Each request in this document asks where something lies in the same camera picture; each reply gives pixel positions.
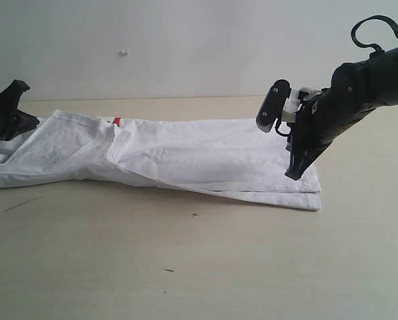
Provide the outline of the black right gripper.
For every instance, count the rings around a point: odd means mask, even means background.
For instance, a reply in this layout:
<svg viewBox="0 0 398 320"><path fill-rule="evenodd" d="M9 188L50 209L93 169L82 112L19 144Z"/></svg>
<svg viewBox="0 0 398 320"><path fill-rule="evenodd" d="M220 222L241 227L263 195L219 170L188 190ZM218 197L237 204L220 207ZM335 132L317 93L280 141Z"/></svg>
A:
<svg viewBox="0 0 398 320"><path fill-rule="evenodd" d="M375 103L360 88L326 88L320 91L287 90L285 122L290 128L285 176L302 178L304 172L333 140L375 110Z"/></svg>

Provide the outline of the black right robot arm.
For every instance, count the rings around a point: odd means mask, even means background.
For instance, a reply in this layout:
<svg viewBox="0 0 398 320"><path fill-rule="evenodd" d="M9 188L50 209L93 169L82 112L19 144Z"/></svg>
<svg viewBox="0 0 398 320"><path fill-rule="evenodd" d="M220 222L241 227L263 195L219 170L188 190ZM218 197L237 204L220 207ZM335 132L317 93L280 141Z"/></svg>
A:
<svg viewBox="0 0 398 320"><path fill-rule="evenodd" d="M398 105L398 48L343 63L331 85L304 102L291 128L286 176L298 180L333 140L378 107Z"/></svg>

